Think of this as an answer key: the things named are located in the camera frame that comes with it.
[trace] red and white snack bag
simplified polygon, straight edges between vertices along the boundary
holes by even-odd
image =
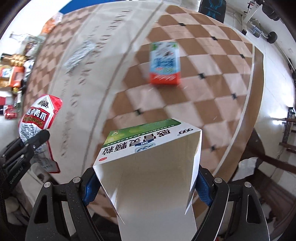
[[[37,99],[20,120],[19,134],[22,141],[26,143],[39,131],[49,129],[61,107],[62,100],[58,97],[43,95]],[[38,162],[49,173],[60,172],[48,141],[35,150],[32,162]]]

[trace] open cardboard box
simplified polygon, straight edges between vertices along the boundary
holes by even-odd
[[[201,129],[167,119],[110,132],[94,170],[122,241],[191,240]]]

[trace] metal screw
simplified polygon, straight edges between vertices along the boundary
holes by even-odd
[[[80,182],[80,180],[81,180],[80,177],[75,177],[75,178],[73,178],[73,182],[74,182],[74,183],[78,183],[78,182]]]
[[[250,187],[252,186],[252,184],[249,183],[249,182],[245,182],[244,185],[245,185],[247,188],[250,188]]]
[[[214,181],[215,181],[216,183],[222,183],[222,179],[219,178],[219,177],[215,178]]]
[[[45,187],[45,188],[50,187],[50,182],[46,182],[46,183],[44,183],[44,187]]]

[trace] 999 logo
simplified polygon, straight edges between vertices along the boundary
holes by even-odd
[[[184,134],[184,133],[187,133],[189,131],[193,131],[193,129],[192,128],[188,128],[186,130],[179,131],[179,134]]]

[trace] brown checkered pattern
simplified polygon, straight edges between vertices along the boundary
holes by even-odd
[[[85,7],[63,16],[48,35],[34,64],[23,105],[25,112],[33,102],[43,94],[47,94],[49,83],[65,49],[81,24],[93,12],[97,5]]]
[[[46,40],[31,74],[24,110],[49,83],[72,35],[96,6],[66,14]],[[176,40],[180,46],[181,84],[149,84],[149,44]],[[201,165],[215,170],[235,133],[245,104],[252,65],[252,44],[231,28],[203,14],[169,6],[146,37],[116,94],[102,130],[110,131],[170,117],[203,130]],[[98,143],[94,160],[103,143]],[[103,193],[91,207],[117,222]]]

